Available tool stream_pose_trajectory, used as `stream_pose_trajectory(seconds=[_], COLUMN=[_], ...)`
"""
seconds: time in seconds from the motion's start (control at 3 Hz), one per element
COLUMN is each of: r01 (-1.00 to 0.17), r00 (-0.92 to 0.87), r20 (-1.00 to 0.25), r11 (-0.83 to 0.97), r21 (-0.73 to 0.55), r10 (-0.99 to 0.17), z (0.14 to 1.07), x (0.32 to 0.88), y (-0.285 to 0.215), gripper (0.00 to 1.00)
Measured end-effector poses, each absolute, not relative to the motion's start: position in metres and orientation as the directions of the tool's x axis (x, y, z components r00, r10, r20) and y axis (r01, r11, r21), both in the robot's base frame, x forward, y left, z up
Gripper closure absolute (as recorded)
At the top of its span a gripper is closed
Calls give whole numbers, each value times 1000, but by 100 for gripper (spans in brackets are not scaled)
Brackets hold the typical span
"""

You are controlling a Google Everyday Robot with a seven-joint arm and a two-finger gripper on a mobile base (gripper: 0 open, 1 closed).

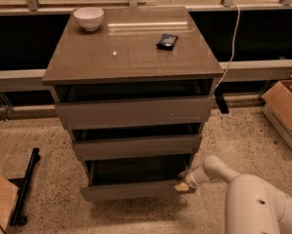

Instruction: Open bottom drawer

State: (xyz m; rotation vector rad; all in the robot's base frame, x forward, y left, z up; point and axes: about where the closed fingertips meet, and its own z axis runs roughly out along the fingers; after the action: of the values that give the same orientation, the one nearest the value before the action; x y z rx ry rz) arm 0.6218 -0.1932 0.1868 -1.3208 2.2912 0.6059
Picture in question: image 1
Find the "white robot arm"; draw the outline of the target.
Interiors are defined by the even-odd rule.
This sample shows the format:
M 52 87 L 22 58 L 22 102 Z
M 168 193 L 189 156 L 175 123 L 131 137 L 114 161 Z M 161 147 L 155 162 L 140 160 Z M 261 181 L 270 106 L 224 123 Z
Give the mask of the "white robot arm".
M 203 183 L 225 182 L 225 234 L 292 234 L 292 197 L 256 175 L 241 174 L 219 157 L 181 172 L 179 192 Z

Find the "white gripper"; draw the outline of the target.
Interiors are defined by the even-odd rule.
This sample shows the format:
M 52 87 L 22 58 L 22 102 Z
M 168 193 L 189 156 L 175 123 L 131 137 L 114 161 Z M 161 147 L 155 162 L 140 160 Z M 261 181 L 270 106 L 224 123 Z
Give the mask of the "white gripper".
M 197 188 L 203 183 L 209 182 L 211 177 L 205 172 L 203 166 L 198 166 L 178 173 L 177 180 L 181 179 L 185 179 L 185 182 L 177 182 L 174 188 L 179 192 L 185 192 L 189 191 L 189 188 Z

